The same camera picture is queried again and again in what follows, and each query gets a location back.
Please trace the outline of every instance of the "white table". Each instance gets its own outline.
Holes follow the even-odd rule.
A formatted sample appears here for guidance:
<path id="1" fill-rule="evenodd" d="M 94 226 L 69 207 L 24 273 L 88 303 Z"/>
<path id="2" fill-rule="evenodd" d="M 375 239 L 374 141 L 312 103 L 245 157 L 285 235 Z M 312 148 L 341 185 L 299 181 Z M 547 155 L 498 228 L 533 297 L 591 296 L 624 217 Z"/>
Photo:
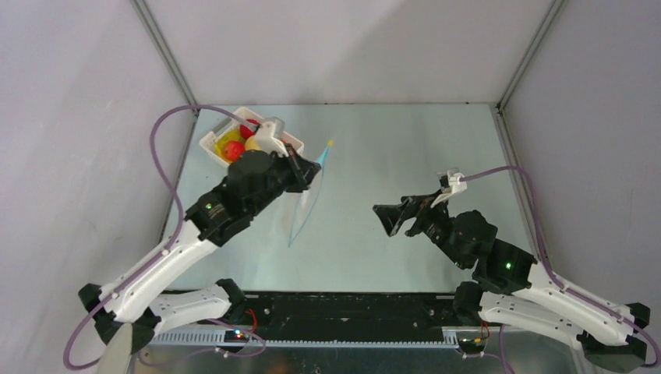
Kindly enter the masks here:
<path id="1" fill-rule="evenodd" d="M 236 107 L 224 107 L 234 111 Z M 323 187 L 306 226 L 288 246 L 294 196 L 282 196 L 252 226 L 188 269 L 172 288 L 205 288 L 232 278 L 245 290 L 454 292 L 470 279 L 425 235 L 388 238 L 374 204 L 438 189 L 437 171 L 465 175 L 504 165 L 486 104 L 268 105 L 250 107 L 277 116 L 305 143 L 311 160 L 334 141 Z M 224 116 L 202 111 L 179 182 L 184 207 L 220 183 L 226 170 L 198 142 Z M 176 214 L 166 234 L 174 231 Z M 470 182 L 450 201 L 452 215 L 477 209 L 499 228 L 498 237 L 531 252 L 528 232 L 507 173 Z"/>

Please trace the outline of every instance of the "white plastic basket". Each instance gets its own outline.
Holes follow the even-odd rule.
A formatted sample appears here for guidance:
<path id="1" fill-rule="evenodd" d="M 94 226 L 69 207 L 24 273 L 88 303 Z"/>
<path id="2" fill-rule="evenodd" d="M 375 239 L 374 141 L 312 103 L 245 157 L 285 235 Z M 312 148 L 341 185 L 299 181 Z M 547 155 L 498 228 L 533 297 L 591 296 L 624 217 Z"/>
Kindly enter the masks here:
<path id="1" fill-rule="evenodd" d="M 234 112 L 235 115 L 237 115 L 240 118 L 244 119 L 255 119 L 258 122 L 262 122 L 264 119 L 261 115 L 258 115 L 254 111 L 251 111 L 250 109 L 246 107 L 240 107 Z M 227 132 L 230 132 L 232 130 L 236 130 L 239 128 L 241 124 L 235 121 L 234 119 L 231 118 L 226 118 L 224 121 L 218 124 L 214 128 L 213 131 L 209 132 L 206 134 L 201 140 L 200 140 L 200 146 L 202 149 L 204 149 L 205 152 L 211 157 L 212 160 L 216 161 L 220 166 L 223 168 L 227 168 L 229 166 L 229 163 L 222 158 L 220 158 L 216 154 L 216 143 L 218 140 L 220 140 Z M 285 138 L 285 141 L 289 144 L 291 144 L 296 152 L 299 154 L 303 154 L 303 147 L 305 144 L 303 144 L 302 141 L 296 139 L 294 136 L 289 134 L 288 132 L 283 132 L 283 138 Z"/>

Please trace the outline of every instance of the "cable connector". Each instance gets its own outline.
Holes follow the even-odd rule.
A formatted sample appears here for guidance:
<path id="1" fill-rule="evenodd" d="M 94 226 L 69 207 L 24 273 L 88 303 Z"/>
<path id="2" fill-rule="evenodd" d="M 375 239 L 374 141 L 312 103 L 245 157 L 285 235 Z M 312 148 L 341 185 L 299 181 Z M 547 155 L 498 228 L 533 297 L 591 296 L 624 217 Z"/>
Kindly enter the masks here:
<path id="1" fill-rule="evenodd" d="M 452 196 L 464 192 L 468 188 L 466 182 L 462 181 L 464 175 L 459 172 L 458 168 L 452 168 L 448 171 L 438 173 L 437 175 L 442 193 L 432 202 L 432 208 L 443 201 L 450 199 Z"/>

